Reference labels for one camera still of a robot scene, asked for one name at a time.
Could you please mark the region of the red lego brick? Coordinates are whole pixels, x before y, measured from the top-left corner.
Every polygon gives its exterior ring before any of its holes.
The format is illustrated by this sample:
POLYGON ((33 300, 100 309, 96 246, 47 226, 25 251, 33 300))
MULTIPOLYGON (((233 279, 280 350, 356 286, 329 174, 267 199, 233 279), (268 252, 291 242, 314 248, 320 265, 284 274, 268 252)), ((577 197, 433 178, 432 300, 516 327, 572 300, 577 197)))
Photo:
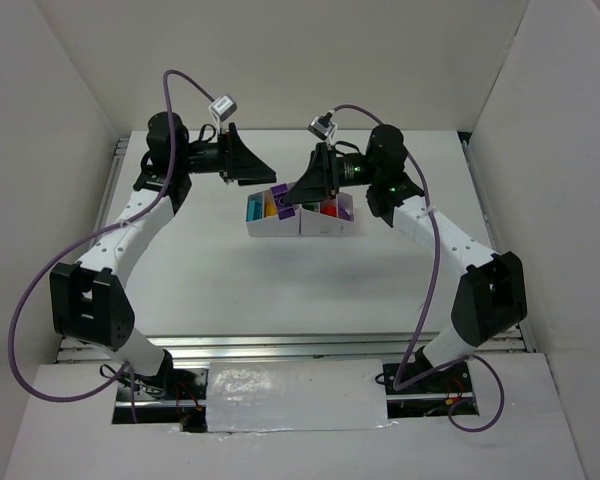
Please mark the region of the red lego brick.
POLYGON ((320 213, 322 215, 337 218, 338 217, 337 205, 333 204, 333 203, 323 203, 320 208, 320 213))

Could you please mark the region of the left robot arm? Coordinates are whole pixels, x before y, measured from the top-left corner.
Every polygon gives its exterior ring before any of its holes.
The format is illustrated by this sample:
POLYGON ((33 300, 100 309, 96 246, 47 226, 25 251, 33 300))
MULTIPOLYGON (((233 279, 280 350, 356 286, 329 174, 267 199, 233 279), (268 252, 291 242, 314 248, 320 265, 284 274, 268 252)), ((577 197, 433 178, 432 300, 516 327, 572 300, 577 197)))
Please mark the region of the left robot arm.
POLYGON ((249 186, 272 184, 276 173, 248 149, 235 124, 214 129, 210 139, 190 140, 178 115, 160 112, 148 122, 146 142, 140 174, 111 230, 74 263, 57 263, 49 283, 57 333, 98 347, 127 364, 135 378, 164 389, 173 381, 173 358, 135 326, 125 293, 134 267, 179 212, 192 175, 216 173, 249 186))

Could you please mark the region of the teal frog flower lego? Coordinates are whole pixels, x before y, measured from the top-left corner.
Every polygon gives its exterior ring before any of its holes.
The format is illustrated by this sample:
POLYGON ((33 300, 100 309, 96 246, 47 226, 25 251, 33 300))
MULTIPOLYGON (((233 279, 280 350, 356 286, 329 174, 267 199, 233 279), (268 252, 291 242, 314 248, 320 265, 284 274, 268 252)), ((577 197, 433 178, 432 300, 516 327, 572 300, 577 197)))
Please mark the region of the teal frog flower lego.
POLYGON ((250 198, 247 203, 246 222, 259 221, 263 218, 263 200, 261 198, 250 198))

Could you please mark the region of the purple oval lego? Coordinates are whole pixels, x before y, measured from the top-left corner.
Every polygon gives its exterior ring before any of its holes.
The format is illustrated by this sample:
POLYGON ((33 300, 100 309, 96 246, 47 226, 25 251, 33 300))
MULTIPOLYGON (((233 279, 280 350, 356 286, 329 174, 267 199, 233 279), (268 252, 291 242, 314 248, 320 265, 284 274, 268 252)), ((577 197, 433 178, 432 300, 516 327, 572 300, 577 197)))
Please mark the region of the purple oval lego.
POLYGON ((286 183, 281 183, 270 188, 274 206, 276 207, 276 215, 280 221, 289 219, 296 215, 295 207, 291 203, 287 203, 285 197, 289 192, 289 186, 286 183))

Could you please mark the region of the green curved lego brick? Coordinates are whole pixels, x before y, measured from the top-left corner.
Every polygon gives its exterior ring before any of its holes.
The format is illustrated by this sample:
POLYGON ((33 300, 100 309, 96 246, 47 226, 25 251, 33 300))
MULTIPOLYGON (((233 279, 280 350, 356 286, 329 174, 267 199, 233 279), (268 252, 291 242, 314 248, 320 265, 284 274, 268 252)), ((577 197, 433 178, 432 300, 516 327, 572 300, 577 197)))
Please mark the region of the green curved lego brick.
POLYGON ((305 210, 312 211, 312 212, 318 212, 319 211, 319 205, 316 204, 316 203, 307 203, 307 204, 304 204, 303 208, 305 210))

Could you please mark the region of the purple and green lego piece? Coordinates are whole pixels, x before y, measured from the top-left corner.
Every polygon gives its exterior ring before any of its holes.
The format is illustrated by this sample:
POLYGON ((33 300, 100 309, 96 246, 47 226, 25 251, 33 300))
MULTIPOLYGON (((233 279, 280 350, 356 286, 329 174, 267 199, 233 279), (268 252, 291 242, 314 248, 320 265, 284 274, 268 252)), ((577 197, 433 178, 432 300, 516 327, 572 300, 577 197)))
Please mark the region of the purple and green lego piece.
POLYGON ((346 210, 346 209, 339 209, 338 210, 338 218, 345 220, 345 221, 350 221, 353 222, 354 221, 354 215, 352 212, 346 210))

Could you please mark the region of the yellow butterfly lego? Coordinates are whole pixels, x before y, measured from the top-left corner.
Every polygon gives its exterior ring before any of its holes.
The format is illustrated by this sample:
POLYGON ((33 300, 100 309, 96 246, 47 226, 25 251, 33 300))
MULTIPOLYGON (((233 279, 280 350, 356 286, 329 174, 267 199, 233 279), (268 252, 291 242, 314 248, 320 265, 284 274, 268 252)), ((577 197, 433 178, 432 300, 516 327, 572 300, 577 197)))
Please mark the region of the yellow butterfly lego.
POLYGON ((278 209, 274 203, 267 203, 265 205, 265 217, 276 217, 278 215, 278 209))

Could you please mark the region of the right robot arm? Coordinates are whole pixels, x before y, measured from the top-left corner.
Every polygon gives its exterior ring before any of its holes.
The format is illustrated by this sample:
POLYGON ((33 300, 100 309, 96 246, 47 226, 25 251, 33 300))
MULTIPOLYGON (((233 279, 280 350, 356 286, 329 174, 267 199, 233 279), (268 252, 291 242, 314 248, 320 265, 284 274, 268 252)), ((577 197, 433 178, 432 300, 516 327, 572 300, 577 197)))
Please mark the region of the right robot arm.
POLYGON ((429 249, 434 275, 447 268, 458 280, 449 325, 422 348, 408 345, 394 375, 394 390, 405 390, 468 359, 488 340, 526 318, 520 258, 481 244, 432 205, 426 181, 414 182, 405 171, 405 164, 414 158, 399 129, 380 124, 371 131, 364 151, 353 149, 348 154, 332 142, 333 127, 309 129, 320 141, 285 202, 317 203, 334 198, 345 187, 363 186, 374 217, 429 249))

